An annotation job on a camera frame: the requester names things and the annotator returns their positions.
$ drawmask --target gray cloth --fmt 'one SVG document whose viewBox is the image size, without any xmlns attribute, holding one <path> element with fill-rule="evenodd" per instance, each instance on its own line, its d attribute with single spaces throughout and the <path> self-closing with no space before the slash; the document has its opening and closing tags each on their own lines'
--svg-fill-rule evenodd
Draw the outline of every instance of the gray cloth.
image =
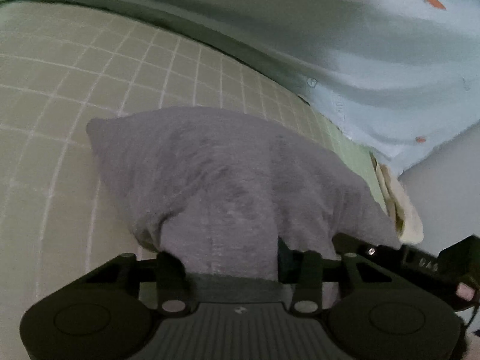
<svg viewBox="0 0 480 360">
<path fill-rule="evenodd" d="M 338 232 L 400 246 L 361 177 L 276 123 L 174 107 L 93 119 L 87 133 L 138 242 L 189 273 L 277 280 L 278 237 L 328 259 Z"/>
</svg>

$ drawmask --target mattress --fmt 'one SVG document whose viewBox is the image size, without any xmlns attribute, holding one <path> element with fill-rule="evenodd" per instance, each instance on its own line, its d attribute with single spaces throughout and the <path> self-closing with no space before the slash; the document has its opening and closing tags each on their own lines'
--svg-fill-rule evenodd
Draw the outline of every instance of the mattress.
<svg viewBox="0 0 480 360">
<path fill-rule="evenodd" d="M 383 198 L 369 151 L 295 94 L 206 45 L 86 7 L 0 6 L 0 359 L 34 302 L 136 244 L 99 181 L 92 117 L 172 106 L 273 120 L 335 151 Z"/>
</svg>

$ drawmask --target bed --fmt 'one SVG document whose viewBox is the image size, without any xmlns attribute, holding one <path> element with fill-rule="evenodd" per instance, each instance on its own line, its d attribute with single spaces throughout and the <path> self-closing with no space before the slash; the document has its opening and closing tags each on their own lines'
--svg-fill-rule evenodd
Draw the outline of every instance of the bed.
<svg viewBox="0 0 480 360">
<path fill-rule="evenodd" d="M 294 93 L 220 52 L 124 16 L 66 4 L 0 6 L 0 359 L 34 302 L 138 247 L 100 183 L 92 117 L 172 106 L 273 120 L 336 152 L 385 203 L 369 151 Z"/>
</svg>

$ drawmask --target gray wall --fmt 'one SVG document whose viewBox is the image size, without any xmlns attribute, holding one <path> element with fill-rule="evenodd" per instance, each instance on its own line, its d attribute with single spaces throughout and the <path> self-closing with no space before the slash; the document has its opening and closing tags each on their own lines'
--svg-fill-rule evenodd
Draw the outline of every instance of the gray wall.
<svg viewBox="0 0 480 360">
<path fill-rule="evenodd" d="M 400 180 L 423 221 L 420 248 L 437 254 L 471 234 L 480 236 L 480 125 L 406 171 Z M 480 329 L 480 317 L 472 326 Z"/>
</svg>

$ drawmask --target black device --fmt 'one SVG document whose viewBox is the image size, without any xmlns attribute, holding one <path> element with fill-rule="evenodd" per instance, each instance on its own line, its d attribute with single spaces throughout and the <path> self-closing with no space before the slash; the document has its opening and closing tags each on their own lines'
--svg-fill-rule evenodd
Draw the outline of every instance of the black device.
<svg viewBox="0 0 480 360">
<path fill-rule="evenodd" d="M 348 235 L 333 241 L 340 261 L 279 240 L 279 281 L 295 284 L 290 305 L 195 303 L 178 259 L 123 254 L 34 304 L 20 335 L 32 360 L 450 359 L 461 335 L 454 311 L 478 304 L 480 239 L 437 258 Z M 138 300 L 142 282 L 156 283 L 155 310 Z M 327 310 L 323 282 L 338 282 L 342 298 Z M 459 297 L 459 286 L 473 295 Z"/>
</svg>

